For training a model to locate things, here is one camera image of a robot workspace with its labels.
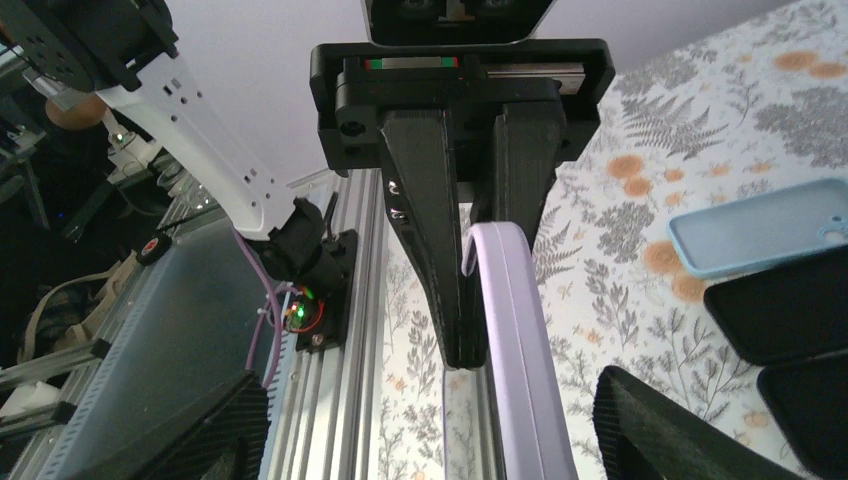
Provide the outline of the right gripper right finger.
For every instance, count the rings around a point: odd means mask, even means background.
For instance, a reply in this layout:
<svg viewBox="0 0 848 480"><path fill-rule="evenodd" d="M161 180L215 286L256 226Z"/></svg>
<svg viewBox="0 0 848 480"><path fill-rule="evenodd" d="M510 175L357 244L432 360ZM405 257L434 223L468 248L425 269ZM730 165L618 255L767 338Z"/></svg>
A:
<svg viewBox="0 0 848 480"><path fill-rule="evenodd" d="M593 426L609 479L797 479L621 367L598 378Z"/></svg>

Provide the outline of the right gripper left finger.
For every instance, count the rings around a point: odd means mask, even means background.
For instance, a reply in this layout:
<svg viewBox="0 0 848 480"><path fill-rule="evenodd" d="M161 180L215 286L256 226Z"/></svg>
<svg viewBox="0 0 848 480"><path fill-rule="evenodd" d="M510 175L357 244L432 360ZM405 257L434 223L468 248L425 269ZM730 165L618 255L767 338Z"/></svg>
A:
<svg viewBox="0 0 848 480"><path fill-rule="evenodd" d="M269 398L243 372L152 427L74 479L257 479Z"/></svg>

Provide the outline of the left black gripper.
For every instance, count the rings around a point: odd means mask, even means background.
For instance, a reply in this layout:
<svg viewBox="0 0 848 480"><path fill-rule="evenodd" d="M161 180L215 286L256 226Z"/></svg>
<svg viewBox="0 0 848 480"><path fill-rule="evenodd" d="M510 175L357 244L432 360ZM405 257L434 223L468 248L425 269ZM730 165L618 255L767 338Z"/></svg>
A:
<svg viewBox="0 0 848 480"><path fill-rule="evenodd" d="M533 246L556 163L581 156L614 77L601 39L312 49L309 86L327 166L342 177L380 166L386 214L424 289L446 367L480 368L488 353L479 279L462 272L449 131L460 177L474 178L494 123L491 219L515 223Z"/></svg>

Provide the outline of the smartphone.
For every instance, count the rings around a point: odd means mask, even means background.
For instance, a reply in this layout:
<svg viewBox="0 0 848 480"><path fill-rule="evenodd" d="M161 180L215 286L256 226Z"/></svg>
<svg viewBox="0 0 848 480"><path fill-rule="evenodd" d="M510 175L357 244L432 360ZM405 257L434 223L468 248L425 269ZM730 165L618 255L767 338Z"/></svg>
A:
<svg viewBox="0 0 848 480"><path fill-rule="evenodd" d="M545 316L528 241L512 222L469 229L461 272L477 276L508 479L575 479Z"/></svg>

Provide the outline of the black phone case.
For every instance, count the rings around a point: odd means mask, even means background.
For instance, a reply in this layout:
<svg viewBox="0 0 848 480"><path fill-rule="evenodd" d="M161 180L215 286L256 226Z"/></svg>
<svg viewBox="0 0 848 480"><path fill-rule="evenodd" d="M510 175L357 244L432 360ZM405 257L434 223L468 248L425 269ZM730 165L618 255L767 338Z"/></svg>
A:
<svg viewBox="0 0 848 480"><path fill-rule="evenodd" d="M847 249L708 287L704 304L737 355L777 365L847 348Z"/></svg>
<svg viewBox="0 0 848 480"><path fill-rule="evenodd" d="M822 479L845 479L847 356L766 367L757 387L800 463Z"/></svg>

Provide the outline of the light-blue phone case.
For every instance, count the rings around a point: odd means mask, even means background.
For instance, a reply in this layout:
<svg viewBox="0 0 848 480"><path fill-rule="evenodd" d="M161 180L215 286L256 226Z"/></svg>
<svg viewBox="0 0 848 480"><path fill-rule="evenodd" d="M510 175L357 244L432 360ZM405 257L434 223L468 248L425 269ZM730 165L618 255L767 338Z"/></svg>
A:
<svg viewBox="0 0 848 480"><path fill-rule="evenodd" d="M697 278L768 269L847 243L847 182L820 179L686 213L667 231Z"/></svg>

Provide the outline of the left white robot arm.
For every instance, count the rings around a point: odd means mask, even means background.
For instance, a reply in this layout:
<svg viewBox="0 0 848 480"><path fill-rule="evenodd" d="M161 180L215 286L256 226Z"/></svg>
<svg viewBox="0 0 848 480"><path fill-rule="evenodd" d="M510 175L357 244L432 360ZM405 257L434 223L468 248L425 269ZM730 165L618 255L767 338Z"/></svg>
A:
<svg viewBox="0 0 848 480"><path fill-rule="evenodd" d="M428 301L446 366L488 350L479 278L460 269L461 202L533 243L557 168L600 124L616 71L601 39L538 39L549 1L364 1L363 43L315 40L287 66L309 90L328 167L382 174L385 208ZM278 280L332 301L351 286L316 206L222 122L163 1L5 1L29 63L99 96L216 198Z"/></svg>

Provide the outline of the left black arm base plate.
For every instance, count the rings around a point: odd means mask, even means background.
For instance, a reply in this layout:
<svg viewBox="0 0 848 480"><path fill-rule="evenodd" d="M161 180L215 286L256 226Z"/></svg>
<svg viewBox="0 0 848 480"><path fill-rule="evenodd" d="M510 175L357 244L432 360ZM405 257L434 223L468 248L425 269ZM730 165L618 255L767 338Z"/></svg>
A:
<svg viewBox="0 0 848 480"><path fill-rule="evenodd" d="M300 322L287 322L289 331L297 336L298 352L318 353L346 343L358 240L357 232L349 229L324 241L317 264L306 276L307 282L298 283L302 294L296 303L302 306L304 316Z"/></svg>

